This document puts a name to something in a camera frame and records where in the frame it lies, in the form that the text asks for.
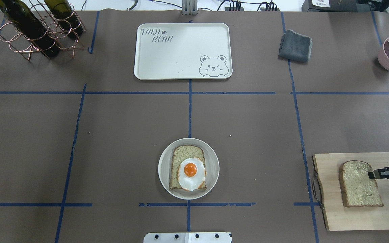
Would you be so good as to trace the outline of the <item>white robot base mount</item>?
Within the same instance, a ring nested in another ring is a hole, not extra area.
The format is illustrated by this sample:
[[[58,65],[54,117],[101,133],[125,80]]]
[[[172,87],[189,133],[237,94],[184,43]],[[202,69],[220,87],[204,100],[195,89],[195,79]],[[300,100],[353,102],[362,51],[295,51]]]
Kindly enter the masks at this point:
[[[148,233],[144,243],[232,243],[230,232]]]

